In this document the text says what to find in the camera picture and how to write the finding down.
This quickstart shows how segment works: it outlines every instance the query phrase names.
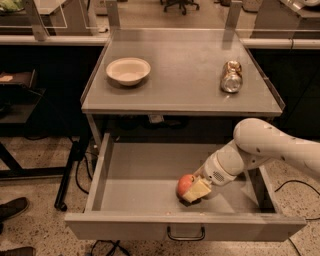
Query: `terrazzo floor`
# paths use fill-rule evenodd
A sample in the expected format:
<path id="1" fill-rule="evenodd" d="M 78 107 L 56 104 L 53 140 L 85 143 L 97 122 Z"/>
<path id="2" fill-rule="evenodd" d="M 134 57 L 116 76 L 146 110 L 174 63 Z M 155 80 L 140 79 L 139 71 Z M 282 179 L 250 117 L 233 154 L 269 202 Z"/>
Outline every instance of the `terrazzo floor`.
<path id="1" fill-rule="evenodd" d="M 190 10 L 186 16 L 178 8 L 163 12 L 157 0 L 129 0 L 119 3 L 121 25 L 123 27 L 213 27 L 223 28 L 228 9 L 214 1 L 197 1 L 199 11 Z M 239 24 L 245 29 L 253 25 L 255 15 L 241 13 Z M 105 17 L 99 22 L 105 23 Z M 67 138 L 45 138 L 31 141 L 23 137 L 3 137 L 1 143 L 11 152 L 24 168 L 63 166 L 67 161 L 71 143 Z M 96 151 L 88 148 L 86 156 L 89 168 L 96 160 Z M 87 194 L 76 185 L 76 164 L 73 165 L 65 203 L 67 212 L 83 212 Z M 0 162 L 0 170 L 6 166 Z M 320 184 L 295 168 L 279 161 L 266 166 L 274 188 L 287 180 L 297 179 L 308 182 L 320 191 Z M 90 179 L 86 165 L 79 166 L 79 180 L 83 188 L 89 189 Z M 85 256 L 96 241 L 78 240 L 64 222 L 65 212 L 54 208 L 61 177 L 46 179 L 26 179 L 0 181 L 0 204 L 20 196 L 26 196 L 30 205 L 21 215 L 4 222 L 0 235 L 0 250 L 21 246 L 33 246 L 38 256 Z M 277 202 L 286 216 L 306 218 L 320 217 L 319 195 L 309 187 L 290 183 L 276 193 Z M 319 221 L 308 221 L 307 225 L 291 237 L 303 256 L 318 256 L 320 251 Z M 121 241 L 120 245 L 132 256 L 287 256 L 299 255 L 291 241 L 284 242 L 174 242 L 174 241 Z M 111 244 L 96 244 L 93 255 L 103 256 L 112 248 Z M 119 249 L 117 256 L 124 255 Z"/>

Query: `soda can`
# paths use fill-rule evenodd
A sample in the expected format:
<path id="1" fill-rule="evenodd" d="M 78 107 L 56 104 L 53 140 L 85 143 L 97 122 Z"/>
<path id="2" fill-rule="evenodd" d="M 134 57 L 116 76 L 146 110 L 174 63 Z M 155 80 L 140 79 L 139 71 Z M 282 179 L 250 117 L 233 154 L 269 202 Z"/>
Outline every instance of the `soda can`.
<path id="1" fill-rule="evenodd" d="M 242 68 L 238 61 L 231 60 L 223 65 L 220 87 L 228 93 L 236 93 L 242 87 Z"/>

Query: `shoe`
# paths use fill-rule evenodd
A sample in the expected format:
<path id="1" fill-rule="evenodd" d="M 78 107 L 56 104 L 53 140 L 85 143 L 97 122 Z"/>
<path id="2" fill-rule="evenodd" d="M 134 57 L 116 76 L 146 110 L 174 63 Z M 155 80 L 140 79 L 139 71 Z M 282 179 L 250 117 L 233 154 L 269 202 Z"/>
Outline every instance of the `shoe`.
<path id="1" fill-rule="evenodd" d="M 0 256 L 35 256 L 36 250 L 33 247 L 21 247 L 8 251 L 0 251 Z"/>
<path id="2" fill-rule="evenodd" d="M 10 219 L 24 212 L 29 206 L 29 201 L 25 197 L 14 199 L 6 204 L 0 205 L 0 222 Z"/>

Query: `office chair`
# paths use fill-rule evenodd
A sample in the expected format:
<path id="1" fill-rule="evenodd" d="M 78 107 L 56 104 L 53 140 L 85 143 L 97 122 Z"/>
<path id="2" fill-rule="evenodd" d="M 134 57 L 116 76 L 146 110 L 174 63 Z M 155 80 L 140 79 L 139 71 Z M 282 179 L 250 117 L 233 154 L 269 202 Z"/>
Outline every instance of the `office chair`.
<path id="1" fill-rule="evenodd" d="M 186 5 L 188 5 L 188 4 L 197 6 L 196 10 L 200 9 L 200 5 L 197 3 L 194 3 L 193 0 L 191 0 L 191 1 L 190 0 L 167 0 L 167 4 L 165 5 L 163 11 L 166 12 L 168 7 L 175 5 L 175 4 L 179 4 L 179 9 L 181 9 L 181 8 L 183 9 L 182 10 L 183 15 L 187 14 Z"/>

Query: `bowl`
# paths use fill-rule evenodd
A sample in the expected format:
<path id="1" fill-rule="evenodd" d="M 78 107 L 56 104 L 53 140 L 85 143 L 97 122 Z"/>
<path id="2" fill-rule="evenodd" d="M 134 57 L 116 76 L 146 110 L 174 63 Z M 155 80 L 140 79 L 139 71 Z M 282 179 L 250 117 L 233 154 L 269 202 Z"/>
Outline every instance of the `bowl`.
<path id="1" fill-rule="evenodd" d="M 132 86 L 150 73 L 148 62 L 138 58 L 122 58 L 111 62 L 106 69 L 107 75 L 119 84 Z"/>

